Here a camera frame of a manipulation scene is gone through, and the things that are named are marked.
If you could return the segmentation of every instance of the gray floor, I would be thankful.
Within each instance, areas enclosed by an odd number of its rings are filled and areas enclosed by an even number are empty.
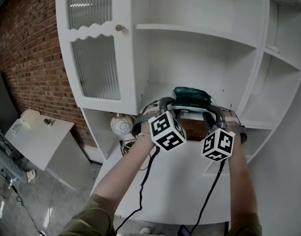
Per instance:
[[[32,165],[26,165],[26,167],[29,169],[33,168]],[[94,168],[96,175],[98,175],[100,166],[95,165]],[[37,178],[32,183],[23,184],[16,182],[14,184],[39,230],[47,229],[48,225],[51,225],[53,222],[57,222],[64,227],[83,207],[95,180],[93,179],[92,185],[81,192],[72,190],[56,181],[51,198],[51,221],[49,223],[49,200],[54,181],[55,179],[47,172],[37,171]],[[0,196],[0,209],[2,202],[4,202],[0,218],[0,236],[37,236],[38,232],[34,228],[31,219],[21,204],[16,202],[16,194],[13,190],[8,189],[8,186],[1,181],[0,187],[2,187],[2,193],[5,196],[5,199]],[[114,227],[116,228],[122,221],[123,218],[115,217]],[[51,225],[51,232],[54,236],[57,236],[62,230],[57,223]],[[164,233],[166,236],[175,236],[179,229],[177,225],[129,220],[118,233],[121,235],[127,233],[137,234],[145,226],[152,228],[152,233],[154,234]],[[223,230],[223,224],[205,225],[197,227],[195,234],[201,236],[222,236]],[[51,235],[49,229],[46,232],[48,235]]]

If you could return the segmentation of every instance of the round knob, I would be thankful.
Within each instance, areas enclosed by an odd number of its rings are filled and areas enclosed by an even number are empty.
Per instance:
[[[115,29],[116,29],[117,31],[122,31],[122,30],[124,30],[124,26],[122,26],[122,25],[117,25],[117,26],[115,27]]]

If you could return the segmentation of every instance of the olive green shirt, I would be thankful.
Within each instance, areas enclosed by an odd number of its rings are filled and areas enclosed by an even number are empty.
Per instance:
[[[106,200],[92,195],[83,210],[65,226],[60,236],[116,236],[114,213]],[[232,226],[227,236],[261,236],[257,215],[250,215]]]

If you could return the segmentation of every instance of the brick wall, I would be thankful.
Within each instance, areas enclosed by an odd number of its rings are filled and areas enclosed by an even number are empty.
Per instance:
[[[6,0],[0,10],[0,72],[20,113],[31,108],[74,122],[77,142],[96,146],[66,76],[55,0]]]

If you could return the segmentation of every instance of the white desk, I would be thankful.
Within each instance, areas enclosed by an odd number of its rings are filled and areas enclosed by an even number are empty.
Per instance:
[[[144,186],[142,206],[132,218],[165,224],[195,224],[216,176],[203,176],[210,160],[203,158],[200,143],[189,142],[172,153],[160,152]],[[116,146],[97,177],[94,188],[122,157]],[[139,171],[116,214],[127,217],[139,208],[140,184],[146,171]],[[221,176],[202,215],[200,224],[230,220],[230,180]]]
[[[52,127],[44,119],[53,119]],[[22,125],[17,134],[10,127],[6,139],[30,162],[68,186],[80,190],[93,177],[91,164],[70,133],[73,123],[40,116],[31,127]]]

